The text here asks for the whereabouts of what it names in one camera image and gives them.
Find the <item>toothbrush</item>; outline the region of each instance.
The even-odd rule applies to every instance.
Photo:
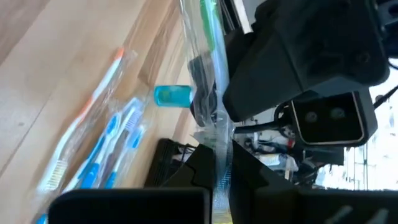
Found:
[[[101,134],[101,136],[97,140],[95,147],[90,152],[87,159],[80,165],[75,175],[72,177],[68,185],[62,191],[62,194],[73,190],[77,186],[81,178],[83,178],[84,174],[87,172],[87,169],[89,168],[90,164],[92,163],[97,153],[102,148],[105,149],[107,148],[107,145],[109,144],[113,136],[116,134],[116,131],[119,129],[120,120],[121,120],[121,113],[115,113],[112,116],[112,118],[109,120],[108,124],[106,125],[105,131]],[[37,224],[47,223],[47,214],[43,214],[42,216],[40,216],[40,218],[37,220],[36,223]]]
[[[65,171],[67,170],[68,167],[68,162],[66,158],[62,158],[63,149],[67,144],[68,140],[70,139],[70,136],[79,126],[79,124],[81,124],[84,121],[86,115],[88,114],[91,107],[94,105],[95,101],[102,94],[102,92],[104,92],[105,88],[111,82],[114,74],[116,73],[116,70],[120,66],[123,54],[124,54],[124,49],[123,48],[118,49],[118,52],[113,60],[113,63],[106,72],[104,78],[101,80],[98,87],[95,89],[90,99],[86,102],[86,104],[84,105],[83,109],[80,111],[78,116],[75,118],[72,124],[69,125],[68,129],[65,131],[65,133],[59,140],[57,146],[55,147],[49,165],[44,171],[42,180],[38,184],[37,190],[39,192],[52,191],[59,187],[62,177],[64,176]]]
[[[129,135],[129,137],[126,139],[125,146],[123,147],[122,152],[120,153],[117,161],[115,162],[112,172],[109,175],[106,183],[105,183],[105,189],[112,189],[114,187],[114,182],[116,180],[117,173],[119,171],[120,165],[124,159],[124,156],[127,154],[127,152],[130,149],[137,149],[139,144],[141,143],[141,139],[145,133],[145,128],[143,125],[140,125],[133,133]]]
[[[121,127],[119,129],[119,132],[118,132],[118,135],[116,136],[116,138],[114,138],[111,141],[111,143],[109,144],[108,150],[106,151],[106,155],[105,155],[105,160],[104,160],[105,163],[108,162],[109,157],[114,152],[114,150],[116,148],[116,144],[118,143],[118,140],[119,140],[120,136],[122,135],[123,131],[126,129],[127,131],[129,131],[131,133],[132,130],[134,130],[136,128],[136,126],[143,114],[142,108],[143,108],[143,104],[142,104],[141,100],[138,100],[137,98],[131,99],[130,102],[123,108],[123,113],[127,112],[127,114],[128,114],[128,112],[130,112],[131,110],[134,110],[134,111],[132,112],[131,117],[127,118],[127,119],[129,119],[128,128]]]
[[[85,178],[83,179],[83,182],[81,183],[80,188],[81,189],[90,189],[93,187],[95,181],[97,180],[98,174],[102,173],[104,163],[106,162],[106,155],[110,154],[113,152],[114,147],[120,138],[120,135],[122,135],[124,130],[132,130],[134,129],[137,121],[141,117],[142,112],[140,111],[140,108],[137,106],[132,106],[127,115],[124,117],[123,122],[121,123],[117,134],[115,137],[112,138],[111,142],[108,145],[108,150],[106,150],[105,147],[103,147],[94,164],[91,166],[90,171],[87,173]]]

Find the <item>toothbrush bristles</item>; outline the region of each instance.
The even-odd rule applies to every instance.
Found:
[[[139,120],[141,119],[141,116],[142,116],[141,111],[134,112],[126,124],[126,130],[133,131],[134,128],[137,126]]]
[[[46,183],[44,189],[40,189],[43,191],[52,191],[55,190],[59,187],[60,182],[62,180],[62,177],[65,174],[65,171],[67,170],[68,163],[65,161],[57,161],[57,165],[55,166],[55,169],[51,175],[51,178],[49,181]]]

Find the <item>wooden surface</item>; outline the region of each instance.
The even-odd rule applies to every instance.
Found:
[[[117,47],[125,45],[138,54],[116,91],[121,101],[137,89],[190,83],[178,4],[178,0],[0,0],[1,223],[20,223],[27,216],[22,209],[27,195]],[[143,185],[158,138],[193,142],[195,122],[188,110],[149,105],[146,116],[152,118],[152,127],[125,187]]]

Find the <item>plastic packaging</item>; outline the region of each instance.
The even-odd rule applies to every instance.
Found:
[[[233,122],[222,102],[229,83],[228,64],[216,0],[181,0],[188,42],[188,68],[195,86],[193,110],[200,125],[194,137],[216,155],[216,187],[213,192],[213,222],[229,214],[229,186],[232,162]]]
[[[130,167],[137,147],[150,126],[150,122],[143,120],[146,104],[145,98],[133,97],[124,106],[123,119],[128,119],[129,124],[126,128],[123,125],[121,126],[121,134],[114,140],[114,144],[111,144],[108,148],[107,157],[104,159],[104,164],[101,165],[98,181],[92,188],[110,189],[119,186],[120,177],[126,175],[125,171]]]
[[[124,48],[118,49],[112,64],[108,68],[108,71],[99,83],[97,89],[88,99],[76,119],[59,139],[53,156],[37,185],[36,191],[33,192],[33,195],[28,195],[28,201],[34,203],[35,206],[38,204],[41,205],[42,208],[40,211],[42,213],[45,213],[52,199],[59,195],[75,154],[80,148],[83,140],[92,131],[94,125],[107,108],[109,100],[120,83],[123,71],[135,57],[135,52],[129,52]],[[41,220],[43,220],[43,217],[39,219],[37,223],[42,223]]]
[[[112,169],[113,163],[123,150],[125,144],[122,143],[125,142],[128,136],[138,127],[144,113],[144,103],[144,101],[133,97],[123,109],[119,109],[113,113],[108,124],[112,123],[116,114],[120,116],[120,125],[116,127],[110,141],[105,141],[106,144],[104,143],[96,159],[90,164],[88,173],[85,175],[80,185],[81,189],[94,189],[103,185],[106,170]]]

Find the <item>black device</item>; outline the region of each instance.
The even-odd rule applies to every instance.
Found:
[[[235,122],[296,98],[378,85],[389,75],[372,0],[267,0],[255,18],[252,34],[226,37],[231,80],[223,102]]]
[[[49,223],[212,223],[214,158],[199,145],[158,189],[72,191],[51,204]],[[234,224],[397,223],[397,203],[398,192],[296,188],[233,143]]]
[[[171,139],[160,139],[157,142],[144,187],[160,187],[163,185],[183,164],[183,162],[173,159],[173,156],[181,154],[183,161],[183,158],[191,152],[192,147],[182,145]]]

